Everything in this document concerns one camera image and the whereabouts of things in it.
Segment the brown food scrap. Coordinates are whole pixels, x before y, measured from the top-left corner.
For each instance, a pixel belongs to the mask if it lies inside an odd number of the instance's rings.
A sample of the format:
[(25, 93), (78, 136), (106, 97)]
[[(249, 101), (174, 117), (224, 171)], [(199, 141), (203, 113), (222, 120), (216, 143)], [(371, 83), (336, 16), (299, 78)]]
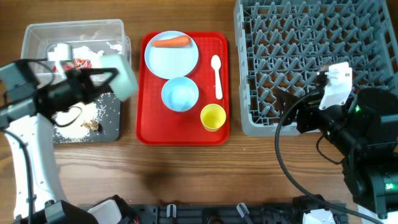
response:
[(87, 128), (91, 131), (98, 131), (100, 128), (100, 124), (95, 120), (84, 121), (81, 124), (81, 127)]

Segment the light blue bowl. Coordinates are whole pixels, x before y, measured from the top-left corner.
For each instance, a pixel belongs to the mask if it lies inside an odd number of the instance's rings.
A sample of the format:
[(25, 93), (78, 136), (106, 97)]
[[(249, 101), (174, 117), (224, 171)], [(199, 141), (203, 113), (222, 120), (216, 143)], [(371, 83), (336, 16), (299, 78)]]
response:
[(187, 77), (168, 80), (161, 91), (163, 104), (175, 112), (185, 112), (195, 106), (199, 98), (197, 84)]

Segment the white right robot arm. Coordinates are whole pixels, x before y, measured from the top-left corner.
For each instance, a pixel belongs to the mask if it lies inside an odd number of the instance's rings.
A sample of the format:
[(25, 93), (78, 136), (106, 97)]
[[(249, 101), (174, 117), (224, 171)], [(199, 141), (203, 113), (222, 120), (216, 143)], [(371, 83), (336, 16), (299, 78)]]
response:
[(387, 220), (397, 211), (397, 97), (387, 90), (365, 88), (350, 109), (324, 109), (321, 91), (301, 98), (276, 91), (281, 125), (293, 121), (306, 133), (320, 130), (344, 158), (344, 181), (359, 206)]

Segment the white tissue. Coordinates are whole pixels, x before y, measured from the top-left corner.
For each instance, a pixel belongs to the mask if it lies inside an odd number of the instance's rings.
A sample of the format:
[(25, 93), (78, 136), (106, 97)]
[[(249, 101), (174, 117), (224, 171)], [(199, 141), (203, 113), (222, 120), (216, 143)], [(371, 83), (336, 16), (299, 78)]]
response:
[(73, 57), (94, 59), (105, 55), (122, 54), (123, 46), (118, 41), (77, 42), (73, 46)]

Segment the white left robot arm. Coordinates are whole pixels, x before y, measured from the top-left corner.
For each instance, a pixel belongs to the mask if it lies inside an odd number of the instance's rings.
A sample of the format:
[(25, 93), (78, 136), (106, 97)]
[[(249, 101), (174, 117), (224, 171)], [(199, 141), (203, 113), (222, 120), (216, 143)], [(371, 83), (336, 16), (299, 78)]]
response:
[(7, 137), (14, 163), (17, 197), (15, 223), (119, 223), (134, 218), (134, 210), (119, 196), (82, 210), (66, 201), (53, 151), (52, 116), (77, 103), (91, 103), (111, 90), (121, 101), (137, 91), (129, 62), (120, 55), (101, 58), (101, 68), (67, 70), (66, 79), (39, 87), (32, 59), (16, 60), (1, 68), (6, 86), (1, 106), (1, 131)]

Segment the yellow plastic cup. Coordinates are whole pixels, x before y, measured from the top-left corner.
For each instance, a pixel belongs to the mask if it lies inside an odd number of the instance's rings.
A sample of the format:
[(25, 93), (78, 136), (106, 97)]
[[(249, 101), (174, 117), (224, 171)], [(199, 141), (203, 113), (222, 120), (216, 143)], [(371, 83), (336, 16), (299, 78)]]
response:
[(207, 131), (215, 132), (225, 124), (226, 111), (217, 104), (206, 105), (200, 113), (200, 120)]

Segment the red patterned snack wrapper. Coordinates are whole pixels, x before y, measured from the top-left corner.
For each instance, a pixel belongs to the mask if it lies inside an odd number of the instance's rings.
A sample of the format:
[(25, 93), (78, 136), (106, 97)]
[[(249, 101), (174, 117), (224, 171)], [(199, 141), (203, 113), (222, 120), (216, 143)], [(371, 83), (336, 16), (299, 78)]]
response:
[(73, 60), (56, 60), (52, 68), (54, 73), (66, 72), (71, 69), (81, 70), (84, 68), (91, 68), (91, 61), (88, 59), (73, 59)]

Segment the orange carrot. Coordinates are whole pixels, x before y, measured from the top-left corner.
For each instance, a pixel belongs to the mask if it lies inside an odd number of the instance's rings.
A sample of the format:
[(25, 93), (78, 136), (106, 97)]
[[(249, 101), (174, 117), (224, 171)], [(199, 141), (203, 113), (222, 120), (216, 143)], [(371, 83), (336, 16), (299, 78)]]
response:
[(191, 38), (187, 35), (181, 35), (171, 39), (155, 40), (152, 42), (153, 47), (186, 47), (191, 43)]

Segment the mint green bowl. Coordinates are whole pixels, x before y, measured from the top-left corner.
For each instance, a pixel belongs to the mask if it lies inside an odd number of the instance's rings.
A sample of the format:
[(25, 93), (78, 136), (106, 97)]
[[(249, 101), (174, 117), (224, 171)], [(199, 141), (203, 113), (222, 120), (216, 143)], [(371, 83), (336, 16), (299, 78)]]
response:
[(110, 87), (121, 101), (138, 91), (136, 76), (131, 65), (123, 55), (105, 55), (99, 58), (103, 68), (116, 68), (118, 74), (110, 81)]

